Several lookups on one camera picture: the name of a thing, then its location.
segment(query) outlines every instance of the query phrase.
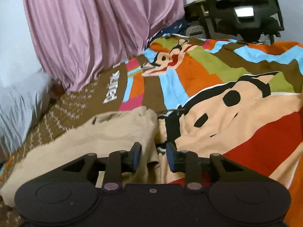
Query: bed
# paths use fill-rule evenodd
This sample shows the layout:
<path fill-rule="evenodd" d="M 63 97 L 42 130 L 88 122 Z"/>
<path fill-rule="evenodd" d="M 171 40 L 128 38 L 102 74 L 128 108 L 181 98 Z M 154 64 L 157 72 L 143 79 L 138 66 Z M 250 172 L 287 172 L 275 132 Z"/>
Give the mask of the bed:
<path fill-rule="evenodd" d="M 219 152 L 278 180 L 292 196 L 285 221 L 298 226 L 303 196 L 302 48 L 296 42 L 269 46 L 164 35 L 82 91 L 64 94 L 5 164 L 0 188 L 32 148 L 96 114 L 147 106 L 159 115 L 159 150 L 173 142 L 178 150 L 202 157 Z M 160 162 L 161 183 L 184 182 L 184 174 L 169 172 L 165 155 Z M 22 222 L 14 209 L 0 204 L 1 226 Z"/>

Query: navy blue cloth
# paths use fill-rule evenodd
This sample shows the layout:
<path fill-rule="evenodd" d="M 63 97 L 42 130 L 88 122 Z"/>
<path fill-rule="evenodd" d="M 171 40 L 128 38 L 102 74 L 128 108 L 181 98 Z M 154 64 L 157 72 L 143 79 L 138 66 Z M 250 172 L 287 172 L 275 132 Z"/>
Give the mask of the navy blue cloth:
<path fill-rule="evenodd" d="M 154 37 L 151 38 L 151 40 L 148 42 L 147 47 L 157 38 L 163 36 L 163 34 L 166 33 L 175 33 L 175 34 L 181 34 L 184 35 L 185 30 L 190 26 L 191 24 L 187 22 L 185 19 L 177 20 L 175 23 L 173 23 L 171 26 L 166 27 L 162 30 L 160 30 Z"/>

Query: purple satin fabric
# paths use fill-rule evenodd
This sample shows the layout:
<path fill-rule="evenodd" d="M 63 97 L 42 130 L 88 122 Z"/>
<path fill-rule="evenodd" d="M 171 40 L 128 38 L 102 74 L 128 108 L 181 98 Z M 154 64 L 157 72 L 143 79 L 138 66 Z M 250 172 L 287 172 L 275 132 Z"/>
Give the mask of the purple satin fabric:
<path fill-rule="evenodd" d="M 79 91 L 101 71 L 144 51 L 184 16 L 184 0 L 23 0 L 45 72 Z"/>

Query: beige cloth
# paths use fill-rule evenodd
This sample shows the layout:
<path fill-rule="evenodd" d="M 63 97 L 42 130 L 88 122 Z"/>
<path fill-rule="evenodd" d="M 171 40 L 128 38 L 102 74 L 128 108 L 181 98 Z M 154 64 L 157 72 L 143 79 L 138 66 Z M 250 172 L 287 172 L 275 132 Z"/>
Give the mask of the beige cloth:
<path fill-rule="evenodd" d="M 154 144 L 157 115 L 151 109 L 138 107 L 129 112 L 111 112 L 95 116 L 84 125 L 69 130 L 54 142 L 34 148 L 17 164 L 0 190 L 5 204 L 13 207 L 17 189 L 25 182 L 62 166 L 84 154 L 94 152 L 98 157 L 107 157 L 116 150 L 129 151 L 134 142 L 142 144 L 137 172 L 125 182 L 147 183 L 147 163 L 158 162 Z M 101 187 L 103 174 L 99 175 L 96 187 Z"/>

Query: circular pad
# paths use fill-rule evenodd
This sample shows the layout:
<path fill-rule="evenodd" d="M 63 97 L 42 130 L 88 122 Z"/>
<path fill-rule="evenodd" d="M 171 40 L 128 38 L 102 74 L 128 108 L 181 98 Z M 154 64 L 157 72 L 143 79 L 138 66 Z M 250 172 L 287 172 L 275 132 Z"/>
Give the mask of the circular pad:
<path fill-rule="evenodd" d="M 89 211 L 97 201 L 91 183 L 27 182 L 16 192 L 18 212 L 34 223 L 60 224 L 73 221 Z"/>
<path fill-rule="evenodd" d="M 217 182 L 210 188 L 209 199 L 222 215 L 246 224 L 277 220 L 291 203 L 288 190 L 277 182 Z"/>
<path fill-rule="evenodd" d="M 59 203 L 66 200 L 71 193 L 71 189 L 64 184 L 51 183 L 38 189 L 37 198 L 45 203 Z"/>

